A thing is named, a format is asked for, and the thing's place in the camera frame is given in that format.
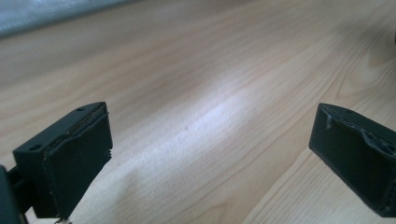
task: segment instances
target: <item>wooden table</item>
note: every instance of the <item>wooden table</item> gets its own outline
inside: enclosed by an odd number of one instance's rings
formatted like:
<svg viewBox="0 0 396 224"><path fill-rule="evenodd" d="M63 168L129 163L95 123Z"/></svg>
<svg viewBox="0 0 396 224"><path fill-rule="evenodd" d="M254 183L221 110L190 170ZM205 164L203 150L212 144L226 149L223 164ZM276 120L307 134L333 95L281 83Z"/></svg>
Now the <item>wooden table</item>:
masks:
<svg viewBox="0 0 396 224"><path fill-rule="evenodd" d="M392 0L145 0L2 39L0 163L106 101L113 159L75 224L394 223L307 146L319 102L396 130L395 11Z"/></svg>

